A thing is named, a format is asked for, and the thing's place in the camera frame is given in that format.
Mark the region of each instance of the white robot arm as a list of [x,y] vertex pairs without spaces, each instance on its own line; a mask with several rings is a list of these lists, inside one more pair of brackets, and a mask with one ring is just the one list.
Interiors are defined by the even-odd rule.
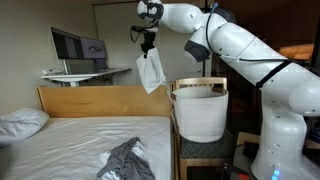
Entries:
[[198,62],[211,53],[262,92],[260,148],[252,165],[258,179],[318,179],[320,168],[302,156],[306,137],[303,116],[320,116],[320,78],[288,61],[259,38],[233,23],[222,11],[204,14],[190,4],[143,0],[137,8],[146,21],[192,33],[185,51]]

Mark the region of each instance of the bed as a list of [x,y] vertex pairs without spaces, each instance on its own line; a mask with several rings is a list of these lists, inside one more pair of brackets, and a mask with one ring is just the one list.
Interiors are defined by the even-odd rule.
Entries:
[[165,86],[39,87],[44,127],[0,148],[0,179],[98,179],[101,155],[132,137],[157,180],[174,178],[171,103]]

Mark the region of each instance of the white basket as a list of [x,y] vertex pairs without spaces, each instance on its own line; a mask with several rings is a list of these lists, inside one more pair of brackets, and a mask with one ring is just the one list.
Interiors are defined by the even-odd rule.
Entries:
[[179,133],[195,142],[220,139],[226,127],[228,91],[209,86],[186,87],[171,93]]

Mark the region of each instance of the gray cloth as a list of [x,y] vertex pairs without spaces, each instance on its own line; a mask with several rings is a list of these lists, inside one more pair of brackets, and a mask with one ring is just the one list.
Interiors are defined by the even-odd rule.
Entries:
[[106,172],[114,171],[121,180],[154,180],[148,163],[135,155],[131,149],[140,141],[138,137],[115,147],[107,164],[98,172],[97,177],[101,178]]

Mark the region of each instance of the mattress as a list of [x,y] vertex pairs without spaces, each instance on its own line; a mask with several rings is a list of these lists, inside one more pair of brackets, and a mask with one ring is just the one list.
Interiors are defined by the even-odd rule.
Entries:
[[173,179],[167,117],[51,118],[32,137],[0,148],[0,179],[97,179],[106,150],[139,137],[156,180]]

